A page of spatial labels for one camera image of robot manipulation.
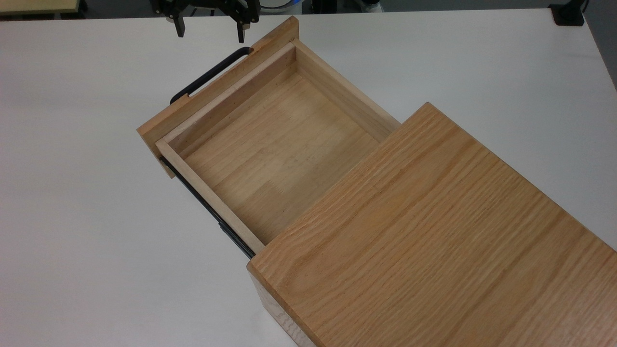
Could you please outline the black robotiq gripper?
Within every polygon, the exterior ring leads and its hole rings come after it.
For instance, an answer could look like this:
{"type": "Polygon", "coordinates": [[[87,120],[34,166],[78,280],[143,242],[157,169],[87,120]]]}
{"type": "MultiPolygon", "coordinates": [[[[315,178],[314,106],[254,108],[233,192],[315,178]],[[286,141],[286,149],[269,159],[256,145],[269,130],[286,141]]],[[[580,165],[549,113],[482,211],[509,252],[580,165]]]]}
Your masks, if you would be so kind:
{"type": "Polygon", "coordinates": [[[214,9],[236,22],[238,41],[245,43],[245,27],[259,21],[260,2],[258,0],[152,0],[152,10],[156,14],[164,15],[174,24],[178,37],[185,35],[183,13],[185,9],[214,9]]]}

